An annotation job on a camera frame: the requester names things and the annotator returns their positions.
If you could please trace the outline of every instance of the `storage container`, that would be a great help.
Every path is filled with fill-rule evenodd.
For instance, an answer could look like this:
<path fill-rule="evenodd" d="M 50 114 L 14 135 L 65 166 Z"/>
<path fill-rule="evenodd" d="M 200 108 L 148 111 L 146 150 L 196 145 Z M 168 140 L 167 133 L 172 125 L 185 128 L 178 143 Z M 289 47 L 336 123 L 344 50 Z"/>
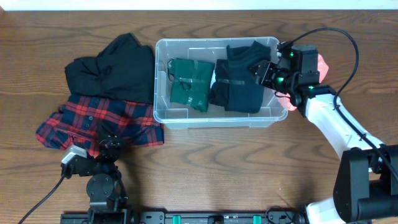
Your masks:
<path fill-rule="evenodd" d="M 208 111 L 202 113 L 188 105 L 170 102 L 172 82 L 167 77 L 167 62 L 170 58 L 183 58 L 216 63 L 217 59 L 227 59 L 227 45 L 233 47 L 250 46 L 254 41 L 271 48 L 271 60 L 278 62 L 275 37 L 248 37 L 227 39 L 162 39 L 155 49 L 155 94 L 154 118 L 170 129 L 240 127 L 266 128 L 287 116 L 285 109 L 275 97 L 274 91 L 264 89 L 264 100 L 260 112 L 256 114 L 225 111 L 222 106 L 209 104 Z"/>

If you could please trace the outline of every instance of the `black garment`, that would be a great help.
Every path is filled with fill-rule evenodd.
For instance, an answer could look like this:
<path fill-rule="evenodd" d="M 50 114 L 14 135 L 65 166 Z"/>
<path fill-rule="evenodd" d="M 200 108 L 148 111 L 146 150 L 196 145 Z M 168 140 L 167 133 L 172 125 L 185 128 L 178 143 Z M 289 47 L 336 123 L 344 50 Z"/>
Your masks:
<path fill-rule="evenodd" d="M 260 60 L 271 59 L 271 49 L 254 41 L 250 47 L 231 49 L 227 60 L 217 60 L 216 82 L 210 90 L 210 103 L 224 106 L 225 111 L 258 113 L 264 87 L 256 84 L 249 67 Z"/>
<path fill-rule="evenodd" d="M 152 49 L 123 34 L 97 57 L 75 59 L 65 67 L 65 74 L 72 94 L 152 104 L 154 67 Z"/>

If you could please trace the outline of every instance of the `dark green cloth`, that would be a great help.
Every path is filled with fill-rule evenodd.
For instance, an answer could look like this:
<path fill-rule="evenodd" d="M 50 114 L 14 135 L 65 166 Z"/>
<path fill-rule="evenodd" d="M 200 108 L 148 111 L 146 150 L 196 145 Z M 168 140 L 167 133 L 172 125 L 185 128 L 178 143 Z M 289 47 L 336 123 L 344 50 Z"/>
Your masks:
<path fill-rule="evenodd" d="M 174 77 L 170 102 L 207 112 L 214 64 L 177 58 L 169 63 L 168 69 Z"/>

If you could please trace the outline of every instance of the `red and navy plaid cloth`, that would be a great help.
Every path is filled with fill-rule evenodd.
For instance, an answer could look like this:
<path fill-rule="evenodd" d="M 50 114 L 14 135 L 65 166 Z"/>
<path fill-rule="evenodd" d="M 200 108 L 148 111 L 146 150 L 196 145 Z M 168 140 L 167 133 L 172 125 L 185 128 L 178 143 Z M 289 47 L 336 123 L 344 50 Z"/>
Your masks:
<path fill-rule="evenodd" d="M 40 125 L 36 138 L 46 147 L 65 150 L 74 144 L 97 156 L 104 147 L 98 144 L 97 124 L 101 124 L 127 144 L 162 145 L 163 127 L 152 113 L 153 106 L 145 103 L 71 95 Z"/>

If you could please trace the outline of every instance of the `tabletop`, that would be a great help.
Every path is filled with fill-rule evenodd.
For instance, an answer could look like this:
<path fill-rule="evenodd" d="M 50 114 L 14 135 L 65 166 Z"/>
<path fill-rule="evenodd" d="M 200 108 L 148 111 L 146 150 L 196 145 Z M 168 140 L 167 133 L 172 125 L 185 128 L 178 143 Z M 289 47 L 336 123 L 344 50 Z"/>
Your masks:
<path fill-rule="evenodd" d="M 274 36 L 291 40 L 338 27 L 357 41 L 359 68 L 341 94 L 345 107 L 385 144 L 398 144 L 396 11 L 75 11 L 0 12 L 0 220 L 17 223 L 60 178 L 62 151 L 35 130 L 70 94 L 64 67 L 95 56 L 119 34 L 141 44 L 162 38 Z M 316 44 L 338 89 L 354 66 L 350 41 L 319 32 Z M 137 207 L 168 211 L 298 208 L 332 196 L 339 159 L 298 111 L 268 128 L 165 129 L 165 144 L 132 147 L 117 164 Z M 26 223 L 59 223 L 89 208 L 89 177 L 64 180 Z M 385 219 L 377 223 L 393 223 Z"/>

